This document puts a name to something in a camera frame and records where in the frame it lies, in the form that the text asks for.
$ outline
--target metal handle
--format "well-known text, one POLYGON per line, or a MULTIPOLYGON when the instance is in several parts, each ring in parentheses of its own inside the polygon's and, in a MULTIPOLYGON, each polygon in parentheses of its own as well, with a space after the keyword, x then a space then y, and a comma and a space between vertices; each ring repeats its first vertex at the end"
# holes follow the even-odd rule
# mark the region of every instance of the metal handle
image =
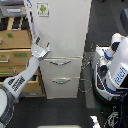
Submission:
POLYGON ((58 65, 58 66, 61 66, 61 65, 68 64, 70 62, 71 62, 71 60, 67 60, 66 62, 63 62, 63 63, 57 63, 57 62, 51 61, 50 63, 55 64, 55 65, 58 65))
POLYGON ((65 78, 52 80, 52 82, 55 82, 57 84, 65 84, 65 83, 67 83, 69 81, 70 81, 70 79, 65 79, 65 78))
POLYGON ((0 61, 0 63, 8 63, 9 59, 5 60, 5 61, 0 61))
POLYGON ((14 70, 14 72, 0 72, 0 75, 14 75, 16 73, 16 71, 14 70))

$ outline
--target floor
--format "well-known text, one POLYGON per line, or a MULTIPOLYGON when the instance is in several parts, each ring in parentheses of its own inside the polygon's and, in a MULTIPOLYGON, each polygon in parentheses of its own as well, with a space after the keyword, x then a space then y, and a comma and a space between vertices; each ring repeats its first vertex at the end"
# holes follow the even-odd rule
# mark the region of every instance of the floor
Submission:
MULTIPOLYGON (((119 32, 127 35, 120 22, 120 12, 128 6, 128 0, 105 0, 100 3, 92 0, 91 15, 89 20, 89 31, 85 45, 85 56, 93 55, 91 45, 109 46, 111 36, 119 32)), ((86 67, 83 61, 81 79, 90 78, 90 67, 86 67)), ((54 99, 46 98, 21 98, 15 104, 15 112, 7 128, 36 128, 41 125, 79 125, 82 128, 92 128, 91 115, 98 117, 103 128, 106 119, 102 116, 97 100, 90 89, 90 82, 80 80, 81 90, 76 99, 54 99)))

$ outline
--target white cabinet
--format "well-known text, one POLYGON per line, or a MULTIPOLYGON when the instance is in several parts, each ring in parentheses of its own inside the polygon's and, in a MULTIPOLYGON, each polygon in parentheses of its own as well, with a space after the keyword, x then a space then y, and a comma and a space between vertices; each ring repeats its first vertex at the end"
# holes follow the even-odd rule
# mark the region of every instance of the white cabinet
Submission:
MULTIPOLYGON (((66 86, 54 86, 53 89, 55 83, 50 82, 50 80, 52 78, 80 77, 91 0, 30 0, 30 2, 28 4, 32 5, 35 32, 41 38, 39 45, 46 47, 48 42, 51 44, 52 52, 46 60, 40 62, 47 98, 76 97, 79 79, 75 79, 75 82, 62 82, 63 85, 69 86, 69 89, 66 86), (43 15, 45 15, 45 11, 49 14, 42 16, 40 11, 43 12, 43 15), (74 88, 77 90, 74 96, 66 93, 66 90, 68 92, 70 89, 74 90, 74 88)), ((29 5, 27 6, 26 0, 24 0, 24 3, 32 30, 30 8, 29 5)))

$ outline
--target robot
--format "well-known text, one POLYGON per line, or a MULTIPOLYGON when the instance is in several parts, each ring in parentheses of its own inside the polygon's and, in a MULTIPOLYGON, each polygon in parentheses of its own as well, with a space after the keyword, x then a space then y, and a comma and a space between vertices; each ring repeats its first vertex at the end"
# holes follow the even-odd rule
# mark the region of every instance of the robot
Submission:
POLYGON ((50 44, 47 48, 42 48, 37 45, 39 37, 32 41, 31 52, 32 57, 27 62, 26 70, 19 73, 15 77, 9 77, 0 88, 0 128, 5 128, 13 116, 13 103, 19 98, 25 85, 35 74, 39 61, 43 60, 50 52, 50 44))
POLYGON ((110 47, 96 47, 92 62, 94 93, 105 104, 117 104, 128 90, 128 37, 112 36, 110 47))

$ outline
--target filing cabinet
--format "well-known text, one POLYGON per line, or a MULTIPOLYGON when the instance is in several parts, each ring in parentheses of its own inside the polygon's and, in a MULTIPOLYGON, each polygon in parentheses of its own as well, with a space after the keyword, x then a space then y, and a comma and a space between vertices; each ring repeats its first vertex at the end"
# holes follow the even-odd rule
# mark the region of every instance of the filing cabinet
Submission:
POLYGON ((48 99, 76 98, 82 58, 88 33, 92 0, 24 0, 30 30, 41 38, 39 45, 50 43, 51 52, 40 62, 48 99))
MULTIPOLYGON (((7 77, 16 76, 24 71, 27 61, 32 57, 29 28, 21 29, 23 18, 20 18, 19 28, 13 30, 14 19, 9 18, 7 30, 0 31, 0 87, 7 77)), ((23 89, 21 96, 45 96, 39 68, 23 89)))

